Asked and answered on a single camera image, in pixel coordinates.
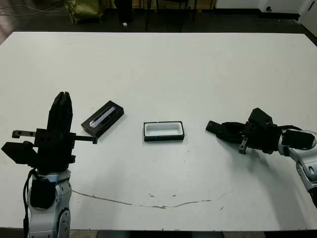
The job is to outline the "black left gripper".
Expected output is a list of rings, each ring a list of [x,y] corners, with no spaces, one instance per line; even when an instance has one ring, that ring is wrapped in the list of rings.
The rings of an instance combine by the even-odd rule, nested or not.
[[[13,145],[13,161],[40,171],[66,170],[69,164],[75,162],[76,156],[72,155],[72,150],[76,141],[98,142],[95,136],[79,136],[71,132],[72,117],[70,95],[68,92],[60,92],[49,111],[47,129],[12,132],[13,138],[34,137],[33,143],[25,141]]]

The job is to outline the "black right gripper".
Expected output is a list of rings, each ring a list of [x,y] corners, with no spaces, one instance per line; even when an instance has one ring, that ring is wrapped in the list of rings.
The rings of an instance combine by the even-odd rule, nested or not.
[[[281,129],[275,124],[262,127],[253,123],[231,121],[224,122],[222,125],[227,131],[218,132],[217,138],[229,143],[241,144],[239,147],[241,154],[246,154],[247,148],[262,150],[266,154],[278,151]],[[241,131],[241,134],[228,131]]]

